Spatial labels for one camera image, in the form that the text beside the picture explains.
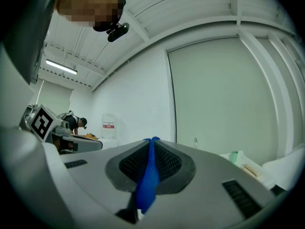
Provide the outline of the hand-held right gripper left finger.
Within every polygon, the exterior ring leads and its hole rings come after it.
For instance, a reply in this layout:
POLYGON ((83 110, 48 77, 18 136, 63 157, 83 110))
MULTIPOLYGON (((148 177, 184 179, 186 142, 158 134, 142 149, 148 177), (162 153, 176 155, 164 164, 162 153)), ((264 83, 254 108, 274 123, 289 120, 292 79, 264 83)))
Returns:
POLYGON ((148 164, 149 141, 106 150, 61 155, 77 185, 106 211, 138 222, 136 188, 148 164))

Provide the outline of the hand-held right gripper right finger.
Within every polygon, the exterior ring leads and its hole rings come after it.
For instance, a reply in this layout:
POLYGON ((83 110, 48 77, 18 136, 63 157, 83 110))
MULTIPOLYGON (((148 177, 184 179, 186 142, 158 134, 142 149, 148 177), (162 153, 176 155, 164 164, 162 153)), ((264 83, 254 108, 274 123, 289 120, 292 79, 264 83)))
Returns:
POLYGON ((179 193, 157 195, 142 219, 144 229, 253 229, 274 202, 274 194, 227 159, 199 149, 158 140, 157 144, 180 151, 194 161, 196 172, 179 193), (251 198, 256 214, 247 218, 235 202, 233 187, 241 198, 251 198))

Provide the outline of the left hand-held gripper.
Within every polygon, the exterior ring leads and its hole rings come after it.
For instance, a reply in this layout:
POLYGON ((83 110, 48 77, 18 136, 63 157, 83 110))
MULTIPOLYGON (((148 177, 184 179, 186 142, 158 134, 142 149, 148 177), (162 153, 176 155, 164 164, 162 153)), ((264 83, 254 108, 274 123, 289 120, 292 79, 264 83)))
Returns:
MULTIPOLYGON (((71 144, 63 140, 65 135, 70 135, 69 123, 58 117, 44 105, 28 105, 23 120, 26 128, 31 131, 41 142, 51 143, 59 152, 71 151, 71 144)), ((85 137, 72 137, 73 151, 91 152, 102 150, 102 142, 85 137)))

